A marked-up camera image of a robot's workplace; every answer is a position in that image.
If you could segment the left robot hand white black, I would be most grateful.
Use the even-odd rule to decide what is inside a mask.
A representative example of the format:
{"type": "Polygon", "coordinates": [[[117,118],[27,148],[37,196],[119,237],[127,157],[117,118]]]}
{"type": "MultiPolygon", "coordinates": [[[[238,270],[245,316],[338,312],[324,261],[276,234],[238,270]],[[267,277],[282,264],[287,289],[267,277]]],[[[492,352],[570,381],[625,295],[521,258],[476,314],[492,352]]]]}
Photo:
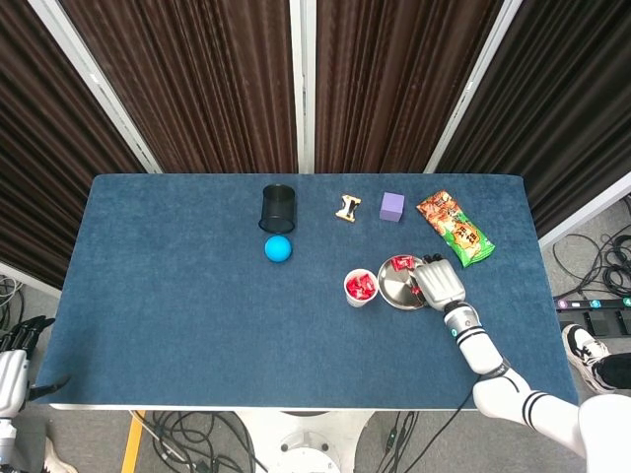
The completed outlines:
{"type": "Polygon", "coordinates": [[[1,333],[1,419],[13,419],[31,401],[65,386],[70,375],[54,383],[30,387],[29,367],[40,334],[55,322],[40,315],[14,325],[1,333]]]}

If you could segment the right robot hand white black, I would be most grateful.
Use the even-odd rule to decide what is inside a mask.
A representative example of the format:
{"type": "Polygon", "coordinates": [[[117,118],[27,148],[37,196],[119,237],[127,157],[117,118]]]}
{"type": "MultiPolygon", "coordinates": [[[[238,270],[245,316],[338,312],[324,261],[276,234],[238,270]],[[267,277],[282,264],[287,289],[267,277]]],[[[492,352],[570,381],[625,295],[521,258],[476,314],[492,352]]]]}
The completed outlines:
{"type": "Polygon", "coordinates": [[[448,304],[465,300],[465,288],[448,259],[440,258],[418,265],[412,277],[427,304],[444,310],[448,304]]]}

